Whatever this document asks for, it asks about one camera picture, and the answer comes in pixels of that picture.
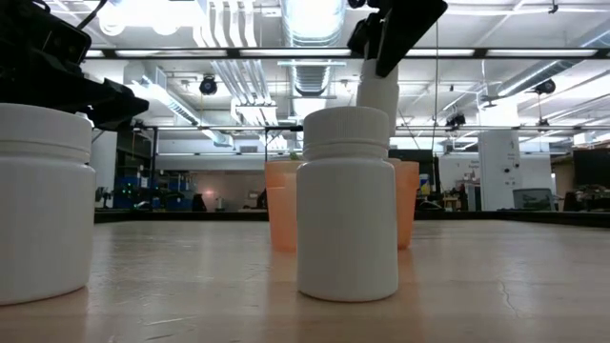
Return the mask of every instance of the wooden table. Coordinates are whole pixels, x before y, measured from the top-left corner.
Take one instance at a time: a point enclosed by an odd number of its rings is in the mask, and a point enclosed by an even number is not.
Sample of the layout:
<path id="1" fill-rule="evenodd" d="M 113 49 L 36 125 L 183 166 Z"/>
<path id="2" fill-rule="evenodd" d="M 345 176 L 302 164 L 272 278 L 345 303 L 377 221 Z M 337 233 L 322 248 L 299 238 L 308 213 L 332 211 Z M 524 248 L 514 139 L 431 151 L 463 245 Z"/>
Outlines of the wooden table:
<path id="1" fill-rule="evenodd" d="M 89 287 L 0 307 L 0 342 L 610 340 L 610 232 L 417 222 L 399 266 L 393 297 L 337 304 L 296 292 L 268 223 L 99 225 Z"/>

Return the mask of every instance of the white plastic jar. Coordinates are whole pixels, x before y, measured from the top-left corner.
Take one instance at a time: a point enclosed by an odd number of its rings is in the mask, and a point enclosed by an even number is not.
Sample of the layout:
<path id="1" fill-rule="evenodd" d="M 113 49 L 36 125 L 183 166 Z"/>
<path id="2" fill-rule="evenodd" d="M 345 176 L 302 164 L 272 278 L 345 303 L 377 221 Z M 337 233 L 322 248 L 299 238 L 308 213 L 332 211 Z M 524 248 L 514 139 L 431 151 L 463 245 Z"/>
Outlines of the white plastic jar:
<path id="1" fill-rule="evenodd" d="M 0 305 L 68 293 L 89 280 L 91 144 L 84 118 L 0 104 Z"/>
<path id="2" fill-rule="evenodd" d="M 395 175 L 388 116 L 361 107 L 314 112 L 304 121 L 296 173 L 297 287 L 310 296 L 360 302 L 397 290 Z"/>

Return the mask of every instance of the table surface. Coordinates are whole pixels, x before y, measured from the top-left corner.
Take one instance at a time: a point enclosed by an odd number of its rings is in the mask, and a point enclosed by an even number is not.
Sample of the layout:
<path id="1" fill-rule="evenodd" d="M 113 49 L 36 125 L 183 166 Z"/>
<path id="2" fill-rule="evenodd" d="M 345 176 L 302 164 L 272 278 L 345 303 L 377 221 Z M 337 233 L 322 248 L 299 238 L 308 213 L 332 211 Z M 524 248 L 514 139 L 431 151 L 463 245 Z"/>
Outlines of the table surface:
<path id="1" fill-rule="evenodd" d="M 0 342 L 596 342 L 610 339 L 610 232 L 417 222 L 385 300 L 295 290 L 268 223 L 95 227 L 87 288 L 0 307 Z"/>

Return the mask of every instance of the orange cup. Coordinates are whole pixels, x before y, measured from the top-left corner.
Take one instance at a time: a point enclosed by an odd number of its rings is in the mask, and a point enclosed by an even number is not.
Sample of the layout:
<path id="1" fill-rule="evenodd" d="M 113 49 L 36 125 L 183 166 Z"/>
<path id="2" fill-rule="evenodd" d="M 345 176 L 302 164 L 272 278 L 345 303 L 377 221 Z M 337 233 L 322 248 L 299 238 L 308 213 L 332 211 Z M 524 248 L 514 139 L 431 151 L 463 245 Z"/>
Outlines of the orange cup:
<path id="1" fill-rule="evenodd" d="M 296 169 L 303 161 L 265 163 L 271 245 L 277 252 L 296 251 Z"/>
<path id="2" fill-rule="evenodd" d="M 394 166 L 396 174 L 397 240 L 398 249 L 403 250 L 411 245 L 417 188 L 419 187 L 419 163 L 403 162 L 395 158 L 389 158 L 386 161 Z"/>

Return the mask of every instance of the jar lid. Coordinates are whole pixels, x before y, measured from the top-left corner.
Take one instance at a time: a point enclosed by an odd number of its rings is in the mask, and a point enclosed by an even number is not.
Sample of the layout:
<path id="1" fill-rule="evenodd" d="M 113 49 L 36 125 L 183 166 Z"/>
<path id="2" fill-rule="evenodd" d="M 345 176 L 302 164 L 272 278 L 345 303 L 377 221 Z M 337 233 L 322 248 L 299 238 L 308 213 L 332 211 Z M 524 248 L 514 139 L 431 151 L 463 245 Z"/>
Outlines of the jar lid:
<path id="1" fill-rule="evenodd" d="M 78 115 L 21 104 L 0 104 L 2 151 L 51 153 L 89 162 L 92 124 Z"/>
<path id="2" fill-rule="evenodd" d="M 313 112 L 303 122 L 303 149 L 323 144 L 361 143 L 388 148 L 388 115 L 365 107 L 338 107 Z"/>

